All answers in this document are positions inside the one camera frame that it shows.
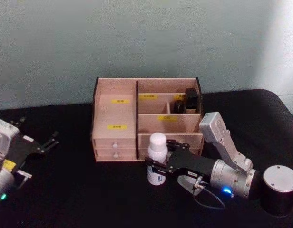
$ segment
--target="blue led light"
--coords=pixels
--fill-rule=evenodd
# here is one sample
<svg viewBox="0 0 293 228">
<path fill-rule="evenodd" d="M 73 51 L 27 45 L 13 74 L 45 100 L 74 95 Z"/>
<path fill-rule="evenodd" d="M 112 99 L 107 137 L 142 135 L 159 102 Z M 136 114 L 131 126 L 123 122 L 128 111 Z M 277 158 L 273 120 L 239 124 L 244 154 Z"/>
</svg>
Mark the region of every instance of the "blue led light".
<svg viewBox="0 0 293 228">
<path fill-rule="evenodd" d="M 226 192 L 226 193 L 229 193 L 230 195 L 232 194 L 230 188 L 227 188 L 227 187 L 224 187 L 224 188 L 222 189 L 222 191 L 223 191 L 223 192 Z"/>
</svg>

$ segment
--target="black table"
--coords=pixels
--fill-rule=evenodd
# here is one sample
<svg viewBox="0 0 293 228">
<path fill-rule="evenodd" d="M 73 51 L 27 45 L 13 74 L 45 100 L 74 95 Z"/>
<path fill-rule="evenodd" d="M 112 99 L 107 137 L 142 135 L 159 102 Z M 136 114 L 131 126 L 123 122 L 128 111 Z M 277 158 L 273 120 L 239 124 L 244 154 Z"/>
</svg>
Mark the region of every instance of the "black table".
<svg viewBox="0 0 293 228">
<path fill-rule="evenodd" d="M 205 112 L 219 111 L 237 149 L 264 171 L 293 166 L 293 116 L 266 90 L 204 94 Z M 143 162 L 96 163 L 91 105 L 60 105 L 0 111 L 3 120 L 26 116 L 22 132 L 45 142 L 59 131 L 60 145 L 46 158 L 29 160 L 33 174 L 0 204 L 0 227 L 289 227 L 293 212 L 275 218 L 258 201 L 229 199 L 227 210 L 198 206 L 176 180 L 151 186 Z M 218 158 L 211 145 L 203 155 Z"/>
</svg>

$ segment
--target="wooden organizer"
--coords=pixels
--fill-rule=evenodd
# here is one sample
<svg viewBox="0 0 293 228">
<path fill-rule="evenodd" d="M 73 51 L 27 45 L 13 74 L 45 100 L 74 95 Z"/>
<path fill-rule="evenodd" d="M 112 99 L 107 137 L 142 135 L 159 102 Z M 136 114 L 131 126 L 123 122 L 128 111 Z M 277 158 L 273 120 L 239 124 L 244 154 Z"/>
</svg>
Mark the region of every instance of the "wooden organizer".
<svg viewBox="0 0 293 228">
<path fill-rule="evenodd" d="M 199 93 L 198 113 L 173 114 L 185 89 Z M 198 78 L 97 78 L 92 143 L 98 162 L 144 161 L 152 133 L 188 143 L 201 154 L 202 94 Z"/>
</svg>

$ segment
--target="green led light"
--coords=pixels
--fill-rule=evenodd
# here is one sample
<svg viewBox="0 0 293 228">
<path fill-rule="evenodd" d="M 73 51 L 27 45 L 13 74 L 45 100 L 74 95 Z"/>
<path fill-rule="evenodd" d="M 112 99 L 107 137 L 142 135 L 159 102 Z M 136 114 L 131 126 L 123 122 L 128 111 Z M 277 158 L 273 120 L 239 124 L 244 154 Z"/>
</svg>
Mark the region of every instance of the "green led light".
<svg viewBox="0 0 293 228">
<path fill-rule="evenodd" d="M 5 200 L 7 198 L 7 195 L 4 193 L 1 197 L 0 200 Z"/>
</svg>

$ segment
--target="cable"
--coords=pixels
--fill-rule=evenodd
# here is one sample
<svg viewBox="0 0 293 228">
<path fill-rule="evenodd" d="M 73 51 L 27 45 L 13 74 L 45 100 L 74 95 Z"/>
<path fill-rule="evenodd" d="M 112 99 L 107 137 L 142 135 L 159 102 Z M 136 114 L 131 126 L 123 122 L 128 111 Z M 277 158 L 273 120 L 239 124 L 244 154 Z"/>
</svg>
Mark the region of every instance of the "cable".
<svg viewBox="0 0 293 228">
<path fill-rule="evenodd" d="M 196 203 L 198 203 L 200 206 L 205 207 L 205 208 L 208 208 L 208 209 L 215 209 L 215 210 L 225 210 L 225 209 L 226 209 L 226 206 L 225 206 L 224 202 L 222 202 L 221 199 L 220 199 L 218 196 L 216 196 L 214 193 L 212 193 L 211 191 L 209 191 L 209 190 L 206 189 L 206 188 L 200 188 L 200 189 L 205 190 L 205 191 L 208 192 L 210 195 L 212 195 L 215 199 L 217 199 L 217 201 L 222 205 L 222 207 L 212 207 L 212 206 L 208 206 L 208 205 L 205 205 L 205 204 L 199 202 L 199 201 L 196 199 L 195 195 L 194 195 L 194 192 L 195 192 L 196 189 L 193 189 L 193 190 L 192 190 L 193 199 L 194 199 L 194 201 L 195 201 Z"/>
</svg>

